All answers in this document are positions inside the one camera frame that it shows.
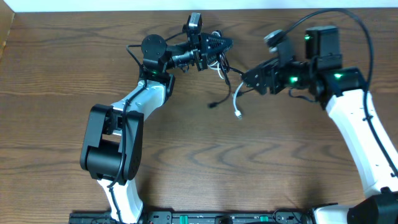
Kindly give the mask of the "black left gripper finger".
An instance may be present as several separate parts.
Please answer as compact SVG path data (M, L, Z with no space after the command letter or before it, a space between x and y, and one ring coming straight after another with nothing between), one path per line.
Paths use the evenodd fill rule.
M233 41L231 39L215 35L207 35L205 43L210 47L231 47L233 45Z
M227 46L221 46L217 47L215 49L208 49L206 52L206 61L207 62L214 62L217 60L217 57L222 54L226 53L232 48L232 45L227 45Z

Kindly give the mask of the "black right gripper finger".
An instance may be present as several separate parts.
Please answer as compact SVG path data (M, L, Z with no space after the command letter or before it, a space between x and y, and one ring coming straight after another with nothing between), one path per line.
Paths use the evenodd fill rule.
M245 83L248 87L255 89L260 95L267 93L267 81L265 78L246 78Z
M242 75L245 82L261 82L264 79L264 65L260 64Z

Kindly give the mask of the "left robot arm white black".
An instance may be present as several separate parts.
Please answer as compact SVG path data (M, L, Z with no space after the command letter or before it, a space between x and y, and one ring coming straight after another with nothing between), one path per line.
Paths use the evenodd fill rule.
M230 38L203 32L175 45L148 35L139 44L143 61L138 63L136 88L111 105L91 108L80 166L106 192L112 221L138 223L143 211L134 178L141 163L144 121L172 95L175 77L168 70L189 65L204 70L232 46Z

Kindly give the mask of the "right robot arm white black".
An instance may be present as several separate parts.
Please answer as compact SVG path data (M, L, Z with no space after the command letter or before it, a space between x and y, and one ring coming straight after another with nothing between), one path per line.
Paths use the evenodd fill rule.
M338 127L357 167L365 199L311 208L299 223L397 223L397 151L374 109L359 68L343 67L335 26L305 31L306 62L295 59L288 37L271 49L272 58L242 75L257 92L308 90Z

